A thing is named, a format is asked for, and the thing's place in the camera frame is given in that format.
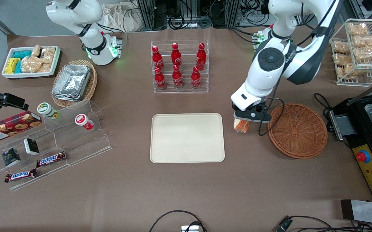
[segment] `aluminum foil container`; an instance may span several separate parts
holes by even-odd
[[[61,71],[52,94],[67,101],[80,101],[89,81],[91,70],[86,65],[69,64]]]

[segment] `black small box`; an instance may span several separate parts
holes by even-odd
[[[35,140],[32,139],[25,139],[24,140],[24,147],[26,148],[26,153],[31,155],[38,155],[39,154],[39,148],[37,147],[37,143]]]
[[[5,166],[10,167],[20,162],[20,156],[17,153],[17,150],[12,148],[8,151],[5,151],[2,154],[3,160],[5,161]]]

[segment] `cookie box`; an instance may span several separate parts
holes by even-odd
[[[5,120],[0,120],[0,140],[41,124],[42,119],[30,111],[25,111],[6,118]]]
[[[52,66],[50,67],[49,72],[35,72],[35,73],[5,73],[5,67],[7,66],[8,60],[13,58],[14,52],[17,51],[32,51],[34,47],[14,47],[11,48],[8,52],[8,55],[5,60],[5,64],[3,65],[2,76],[8,79],[32,79],[32,78],[47,78],[47,77],[54,77],[54,73],[56,72],[56,68],[58,66],[58,62],[60,60],[61,50],[58,46],[42,46],[44,47],[54,47],[56,49],[55,55],[53,57]]]

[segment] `white plastic tray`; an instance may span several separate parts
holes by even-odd
[[[51,76],[55,73],[59,56],[60,56],[60,48],[58,46],[42,46],[44,47],[54,47],[56,49],[55,56],[53,58],[52,66],[49,72],[35,72],[35,73],[5,73],[5,67],[7,66],[8,59],[13,57],[13,53],[16,51],[24,51],[24,50],[33,50],[33,47],[15,47],[11,48],[8,52],[8,55],[5,60],[5,65],[3,66],[2,76],[8,79],[29,79],[29,78],[44,78]]]
[[[152,119],[153,163],[218,163],[225,158],[218,113],[157,114]]]

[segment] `red switch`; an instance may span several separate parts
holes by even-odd
[[[357,158],[359,161],[361,161],[361,162],[365,162],[367,157],[366,157],[365,153],[363,153],[363,152],[358,152],[358,153],[356,154],[356,158]]]

